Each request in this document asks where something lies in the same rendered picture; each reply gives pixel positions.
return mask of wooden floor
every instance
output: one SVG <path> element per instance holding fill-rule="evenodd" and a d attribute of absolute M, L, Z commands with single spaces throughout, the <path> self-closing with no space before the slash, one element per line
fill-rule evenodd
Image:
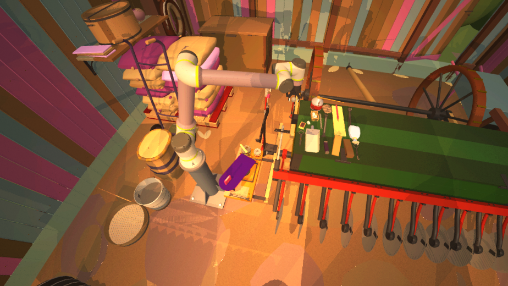
<path fill-rule="evenodd" d="M 329 73 L 328 68 L 323 68 L 322 94 L 363 99 L 344 68 L 334 73 Z M 422 81 L 363 72 L 359 78 L 373 97 L 384 103 L 409 102 L 411 90 Z M 437 94 L 437 82 L 429 92 Z M 202 133 L 211 131 L 207 139 L 198 137 L 196 146 L 204 150 L 214 173 L 221 174 L 229 167 L 239 144 L 259 147 L 255 138 L 263 119 L 263 95 L 261 89 L 235 88 L 228 99 L 227 111 L 221 114 L 219 128 L 200 128 Z M 291 103 L 279 91 L 272 91 L 269 104 L 267 141 L 274 144 L 276 134 L 270 130 L 281 122 L 290 126 Z M 460 105 L 454 114 L 465 116 Z M 300 229 L 294 216 L 298 188 L 294 183 L 286 187 L 284 212 L 275 234 L 273 191 L 268 204 L 228 199 L 223 210 L 216 210 L 189 202 L 195 182 L 184 173 L 176 180 L 163 181 L 172 201 L 161 211 L 149 210 L 148 230 L 138 242 L 126 247 L 109 244 L 104 239 L 103 226 L 110 211 L 126 200 L 133 201 L 137 184 L 153 176 L 137 158 L 136 149 L 154 123 L 155 120 L 145 119 L 125 145 L 53 251 L 34 286 L 66 274 L 91 286 L 508 285 L 507 274 L 492 269 L 480 271 L 470 265 L 455 267 L 448 260 L 436 265 L 425 254 L 412 260 L 402 246 L 396 255 L 389 256 L 381 239 L 371 252 L 365 252 L 361 230 L 366 195 L 362 194 L 355 195 L 352 202 L 353 235 L 343 249 L 340 216 L 344 192 L 332 191 L 329 228 L 321 244 L 317 220 L 321 188 L 310 186 L 306 218 Z M 289 137 L 285 136 L 283 145 L 289 144 Z M 259 184 L 262 188 L 266 181 Z M 378 229 L 386 221 L 388 201 L 380 198 L 376 203 Z M 397 218 L 402 229 L 410 220 L 410 208 L 410 202 L 399 206 Z M 441 225 L 445 229 L 453 226 L 452 214 L 452 210 L 444 213 Z M 420 222 L 424 228 L 431 224 L 429 219 L 432 220 L 432 206 L 422 210 Z M 493 223 L 492 218 L 487 221 L 485 233 L 492 232 Z M 468 231 L 474 228 L 473 214 L 466 216 L 464 226 Z"/>

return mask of pink ball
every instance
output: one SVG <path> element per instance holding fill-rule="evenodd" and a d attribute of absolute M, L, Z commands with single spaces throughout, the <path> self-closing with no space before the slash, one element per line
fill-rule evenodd
<path fill-rule="evenodd" d="M 140 8 L 134 8 L 132 11 L 134 12 L 134 16 L 136 16 L 138 21 L 143 21 L 145 19 L 145 12 Z"/>

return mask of wooden barrel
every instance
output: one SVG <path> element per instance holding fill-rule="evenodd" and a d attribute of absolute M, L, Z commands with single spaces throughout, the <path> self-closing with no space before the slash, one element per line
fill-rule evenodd
<path fill-rule="evenodd" d="M 137 157 L 146 162 L 150 170 L 159 177 L 178 178 L 183 173 L 179 157 L 170 146 L 171 132 L 154 129 L 143 137 L 137 148 Z"/>
<path fill-rule="evenodd" d="M 128 1 L 115 1 L 85 11 L 81 18 L 101 45 L 116 39 L 131 40 L 141 33 L 141 26 Z"/>

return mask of green table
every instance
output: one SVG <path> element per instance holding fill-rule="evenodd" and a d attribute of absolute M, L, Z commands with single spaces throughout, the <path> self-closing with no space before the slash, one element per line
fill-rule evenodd
<path fill-rule="evenodd" d="M 347 107 L 343 116 L 347 132 Z M 301 101 L 297 126 L 310 119 L 310 102 Z M 319 121 L 311 123 L 319 129 Z M 319 153 L 305 152 L 305 138 L 299 146 L 296 133 L 290 170 L 508 204 L 508 190 L 500 188 L 505 186 L 501 174 L 508 175 L 508 133 L 361 108 L 352 109 L 351 124 L 361 129 L 360 160 L 355 156 L 347 159 L 350 164 L 340 163 L 335 161 L 339 157 L 331 155 L 334 134 L 330 114 L 325 132 L 330 154 L 324 153 L 324 137 Z"/>

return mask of wooden cabinet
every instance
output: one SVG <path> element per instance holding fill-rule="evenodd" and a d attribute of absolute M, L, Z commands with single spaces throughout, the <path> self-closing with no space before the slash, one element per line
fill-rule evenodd
<path fill-rule="evenodd" d="M 224 70 L 267 73 L 272 63 L 272 18 L 213 16 L 200 34 L 217 38 Z"/>

